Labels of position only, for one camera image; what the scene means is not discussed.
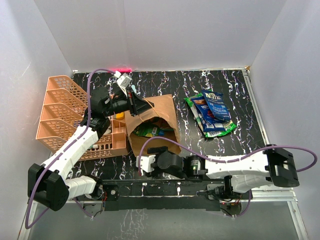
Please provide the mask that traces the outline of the brown paper bag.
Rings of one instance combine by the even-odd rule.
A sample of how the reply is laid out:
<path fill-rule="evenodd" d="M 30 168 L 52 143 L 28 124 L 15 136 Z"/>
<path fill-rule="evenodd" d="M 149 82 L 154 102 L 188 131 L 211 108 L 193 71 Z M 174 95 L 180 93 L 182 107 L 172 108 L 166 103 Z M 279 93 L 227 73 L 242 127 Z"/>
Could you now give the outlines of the brown paper bag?
<path fill-rule="evenodd" d="M 131 116 L 129 111 L 124 113 L 128 140 L 134 156 L 138 156 L 143 144 L 149 139 L 147 136 L 138 136 L 137 129 L 155 129 L 158 135 L 163 131 L 163 137 L 175 142 L 181 141 L 176 107 L 171 94 L 147 97 L 150 103 L 154 103 L 151 108 L 138 116 Z"/>

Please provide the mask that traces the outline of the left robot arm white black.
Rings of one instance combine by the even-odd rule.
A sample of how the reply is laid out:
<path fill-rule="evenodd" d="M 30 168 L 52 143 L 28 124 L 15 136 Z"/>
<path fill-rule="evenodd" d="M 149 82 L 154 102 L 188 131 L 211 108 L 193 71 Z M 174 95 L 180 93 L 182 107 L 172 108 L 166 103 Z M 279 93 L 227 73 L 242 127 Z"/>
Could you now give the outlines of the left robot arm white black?
<path fill-rule="evenodd" d="M 58 211 L 67 200 L 82 195 L 99 199 L 103 195 L 102 185 L 89 176 L 68 179 L 70 170 L 104 135 L 111 124 L 111 116 L 128 111 L 134 117 L 154 106 L 154 103 L 139 97 L 130 86 L 114 96 L 110 96 L 103 87 L 94 89 L 88 95 L 88 107 L 75 133 L 49 159 L 42 164 L 34 163 L 28 169 L 29 200 Z"/>

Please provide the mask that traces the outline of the green Chuba snack bag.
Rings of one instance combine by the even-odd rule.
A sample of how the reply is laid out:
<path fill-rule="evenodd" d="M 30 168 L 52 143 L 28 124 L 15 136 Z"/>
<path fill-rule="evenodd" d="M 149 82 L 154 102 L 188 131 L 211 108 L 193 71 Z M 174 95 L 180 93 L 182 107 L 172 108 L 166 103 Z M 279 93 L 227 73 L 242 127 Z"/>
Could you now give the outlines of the green Chuba snack bag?
<path fill-rule="evenodd" d="M 203 89 L 184 100 L 206 138 L 222 137 L 235 130 L 223 93 Z"/>

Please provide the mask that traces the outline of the dark blue vinegar chips bag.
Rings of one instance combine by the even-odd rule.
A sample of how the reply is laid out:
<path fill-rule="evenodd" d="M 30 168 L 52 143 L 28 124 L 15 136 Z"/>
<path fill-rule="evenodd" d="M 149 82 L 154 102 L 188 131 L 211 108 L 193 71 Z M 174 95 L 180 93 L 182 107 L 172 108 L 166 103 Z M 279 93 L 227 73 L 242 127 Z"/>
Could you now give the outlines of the dark blue vinegar chips bag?
<path fill-rule="evenodd" d="M 201 92 L 213 116 L 223 122 L 229 122 L 231 115 L 224 103 L 223 94 L 205 89 Z"/>

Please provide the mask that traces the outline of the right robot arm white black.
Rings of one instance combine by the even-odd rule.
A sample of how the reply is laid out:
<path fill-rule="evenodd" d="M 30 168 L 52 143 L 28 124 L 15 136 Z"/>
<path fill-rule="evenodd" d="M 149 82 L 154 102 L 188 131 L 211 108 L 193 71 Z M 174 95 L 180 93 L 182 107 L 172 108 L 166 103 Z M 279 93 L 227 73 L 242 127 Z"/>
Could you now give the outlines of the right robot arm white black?
<path fill-rule="evenodd" d="M 180 157 L 161 147 L 155 154 L 139 160 L 141 172 L 148 174 L 160 170 L 190 182 L 222 179 L 223 194 L 230 199 L 261 186 L 293 188 L 300 185 L 293 154 L 271 145 L 248 156 L 222 156 L 217 161 L 213 161 L 213 156 Z"/>

